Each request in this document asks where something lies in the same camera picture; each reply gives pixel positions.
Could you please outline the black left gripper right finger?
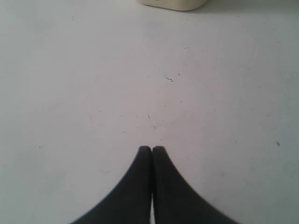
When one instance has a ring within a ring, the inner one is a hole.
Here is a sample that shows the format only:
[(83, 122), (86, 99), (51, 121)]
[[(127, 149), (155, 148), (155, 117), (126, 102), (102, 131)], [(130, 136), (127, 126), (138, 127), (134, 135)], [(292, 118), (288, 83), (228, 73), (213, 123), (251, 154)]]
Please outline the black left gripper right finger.
[(153, 206), (156, 224), (235, 224), (205, 201), (185, 181), (166, 149), (156, 146), (153, 160)]

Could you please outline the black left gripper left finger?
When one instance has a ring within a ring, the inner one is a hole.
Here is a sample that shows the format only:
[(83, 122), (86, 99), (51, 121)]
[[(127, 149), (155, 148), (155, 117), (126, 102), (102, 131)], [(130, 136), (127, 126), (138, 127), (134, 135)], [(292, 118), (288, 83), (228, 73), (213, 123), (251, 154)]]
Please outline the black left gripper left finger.
[(129, 169), (95, 207), (75, 224), (149, 224), (152, 201), (152, 151), (139, 147)]

